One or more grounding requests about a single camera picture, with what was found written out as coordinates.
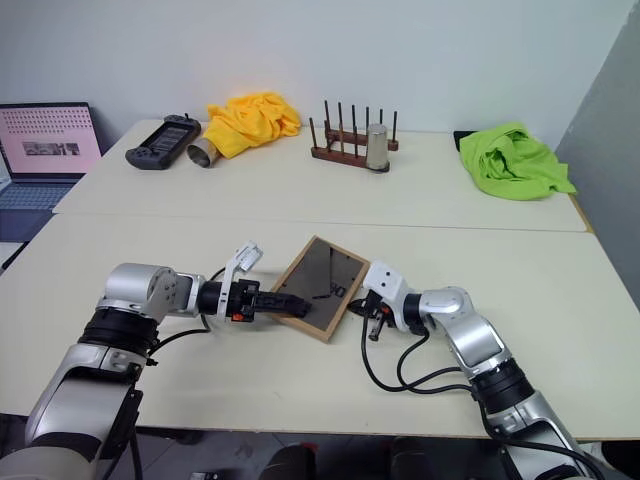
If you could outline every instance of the yellow towel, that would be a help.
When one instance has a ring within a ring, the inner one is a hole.
[[[227,107],[209,105],[209,128],[204,137],[225,157],[231,158],[249,147],[257,147],[300,129],[298,113],[273,92],[232,98]]]

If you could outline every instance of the green towel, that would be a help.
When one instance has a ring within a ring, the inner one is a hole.
[[[553,192],[575,193],[569,167],[544,143],[513,122],[460,140],[460,157],[477,187],[489,195],[532,200]]]

